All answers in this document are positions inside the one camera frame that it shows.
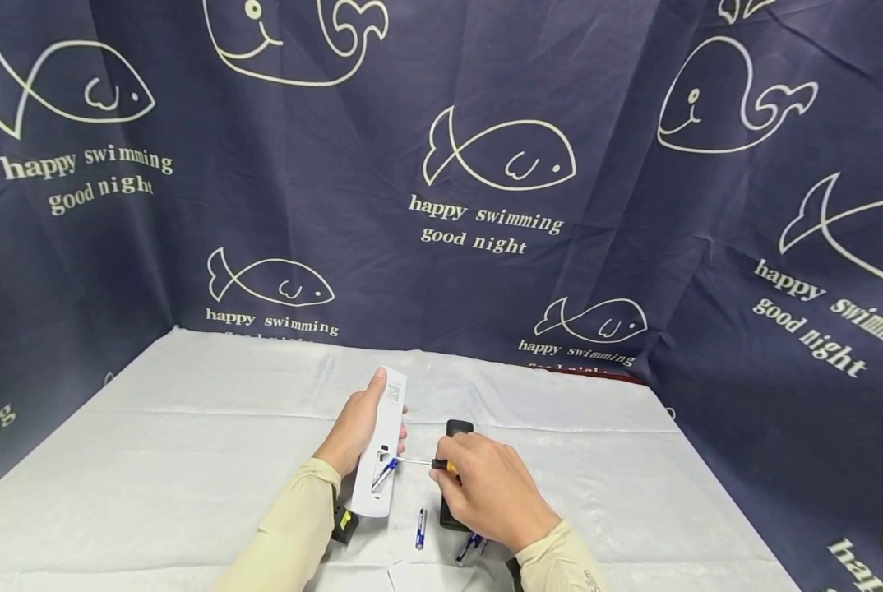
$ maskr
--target fabric backdrop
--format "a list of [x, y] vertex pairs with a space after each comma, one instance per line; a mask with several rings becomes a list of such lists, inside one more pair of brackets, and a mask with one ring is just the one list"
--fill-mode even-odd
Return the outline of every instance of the fabric backdrop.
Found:
[[883, 0], [0, 0], [0, 475], [173, 325], [632, 373], [882, 591]]

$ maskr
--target white remote control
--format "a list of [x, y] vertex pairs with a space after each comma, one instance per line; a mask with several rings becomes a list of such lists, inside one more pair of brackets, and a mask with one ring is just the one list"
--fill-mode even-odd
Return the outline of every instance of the white remote control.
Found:
[[386, 389], [381, 394], [377, 409], [377, 426], [372, 440], [359, 457], [353, 497], [349, 510], [356, 515], [371, 518], [388, 516], [392, 501], [392, 484], [395, 472], [390, 472], [376, 491], [372, 484], [388, 463], [394, 459], [399, 446], [399, 430], [402, 428], [402, 409], [405, 404], [405, 375], [386, 368]]

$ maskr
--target black remote control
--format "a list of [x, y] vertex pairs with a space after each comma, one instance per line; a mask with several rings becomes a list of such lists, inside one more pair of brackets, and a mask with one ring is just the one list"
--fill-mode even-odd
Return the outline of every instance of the black remote control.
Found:
[[[462, 422], [461, 419], [448, 419], [446, 424], [446, 436], [454, 436], [455, 434], [469, 434], [474, 431], [474, 424], [471, 422]], [[461, 532], [471, 532], [466, 525], [461, 524], [455, 517], [451, 515], [448, 509], [448, 502], [441, 498], [441, 512], [439, 512], [439, 524], [443, 529], [460, 530]]]

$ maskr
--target beige sleeve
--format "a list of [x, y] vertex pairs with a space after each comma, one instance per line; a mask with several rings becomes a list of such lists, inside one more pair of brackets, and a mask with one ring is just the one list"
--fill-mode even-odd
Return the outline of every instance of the beige sleeve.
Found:
[[215, 592], [299, 592], [313, 578], [333, 532], [340, 474], [322, 460], [300, 465]]
[[566, 520], [516, 559], [524, 592], [609, 592], [598, 563]]

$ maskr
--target person's right hand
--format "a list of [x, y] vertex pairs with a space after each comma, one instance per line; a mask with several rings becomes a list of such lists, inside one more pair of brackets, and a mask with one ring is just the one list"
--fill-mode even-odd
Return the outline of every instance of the person's right hand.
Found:
[[537, 491], [517, 451], [476, 432], [443, 437], [436, 459], [448, 460], [461, 477], [432, 469], [451, 515], [476, 534], [517, 554], [560, 523]]

